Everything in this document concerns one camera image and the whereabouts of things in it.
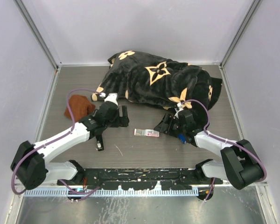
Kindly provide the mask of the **red white staples box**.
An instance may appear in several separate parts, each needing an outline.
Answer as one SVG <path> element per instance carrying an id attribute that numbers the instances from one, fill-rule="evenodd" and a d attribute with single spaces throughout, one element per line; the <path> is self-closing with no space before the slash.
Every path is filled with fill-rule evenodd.
<path id="1" fill-rule="evenodd" d="M 160 133 L 153 129 L 137 129 L 133 132 L 134 136 L 145 136 L 145 137 L 159 137 Z"/>

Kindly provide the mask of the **blue stapler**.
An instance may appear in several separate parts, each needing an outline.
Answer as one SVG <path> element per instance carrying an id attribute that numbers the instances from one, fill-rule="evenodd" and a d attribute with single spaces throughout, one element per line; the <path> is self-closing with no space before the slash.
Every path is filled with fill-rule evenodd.
<path id="1" fill-rule="evenodd" d="M 187 138 L 184 134 L 180 133 L 177 135 L 177 138 L 181 141 L 182 144 L 186 144 L 187 143 Z"/>

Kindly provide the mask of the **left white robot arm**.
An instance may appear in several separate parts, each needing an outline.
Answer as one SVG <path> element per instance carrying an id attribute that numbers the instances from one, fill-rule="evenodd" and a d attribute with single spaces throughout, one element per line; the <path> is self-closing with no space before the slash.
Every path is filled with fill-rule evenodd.
<path id="1" fill-rule="evenodd" d="M 103 132 L 109 127 L 127 127 L 127 106 L 104 102 L 99 109 L 74 124 L 73 127 L 40 142 L 21 143 L 11 164 L 15 177 L 25 189 L 32 190 L 50 181 L 70 181 L 74 185 L 86 179 L 84 168 L 75 160 L 53 162 L 68 149 L 95 138 L 97 151 L 104 150 Z"/>

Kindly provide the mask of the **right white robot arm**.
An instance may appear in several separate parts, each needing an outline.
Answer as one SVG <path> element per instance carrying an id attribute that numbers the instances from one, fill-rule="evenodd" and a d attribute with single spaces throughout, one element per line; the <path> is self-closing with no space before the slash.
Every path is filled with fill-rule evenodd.
<path id="1" fill-rule="evenodd" d="M 207 159 L 196 165 L 195 177 L 201 184 L 214 177 L 227 180 L 236 189 L 243 189 L 265 178 L 265 169 L 248 140 L 224 139 L 206 130 L 208 125 L 197 124 L 190 111 L 181 111 L 175 115 L 165 114 L 154 130 L 206 149 L 222 159 L 221 162 Z"/>

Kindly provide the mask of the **black floral plush blanket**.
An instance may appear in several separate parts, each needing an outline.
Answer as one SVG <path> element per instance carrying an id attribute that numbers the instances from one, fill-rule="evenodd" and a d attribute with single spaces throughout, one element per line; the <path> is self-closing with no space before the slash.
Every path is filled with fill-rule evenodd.
<path id="1" fill-rule="evenodd" d="M 133 50 L 116 53 L 108 62 L 109 70 L 92 94 L 92 101 L 102 100 L 103 93 L 117 93 L 130 102 L 166 110 L 178 103 L 193 109 L 194 99 L 209 110 L 221 94 L 222 79 L 211 77 L 197 65 Z"/>

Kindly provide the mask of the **brown folded cloth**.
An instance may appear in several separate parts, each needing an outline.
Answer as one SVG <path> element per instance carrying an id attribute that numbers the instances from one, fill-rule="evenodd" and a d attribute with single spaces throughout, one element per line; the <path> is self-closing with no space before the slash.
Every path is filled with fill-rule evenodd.
<path id="1" fill-rule="evenodd" d="M 96 108 L 86 96 L 77 94 L 70 97 L 69 105 L 76 122 L 91 114 Z"/>

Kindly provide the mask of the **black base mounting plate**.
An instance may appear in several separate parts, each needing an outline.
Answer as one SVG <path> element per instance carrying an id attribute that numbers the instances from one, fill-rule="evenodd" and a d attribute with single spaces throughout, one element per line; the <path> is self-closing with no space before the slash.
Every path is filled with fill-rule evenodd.
<path id="1" fill-rule="evenodd" d="M 193 185 L 210 185 L 211 178 L 201 177 L 190 168 L 87 168 L 78 178 L 65 181 L 69 186 L 99 186 L 105 190 L 153 190 L 159 183 L 161 190 L 186 190 Z"/>

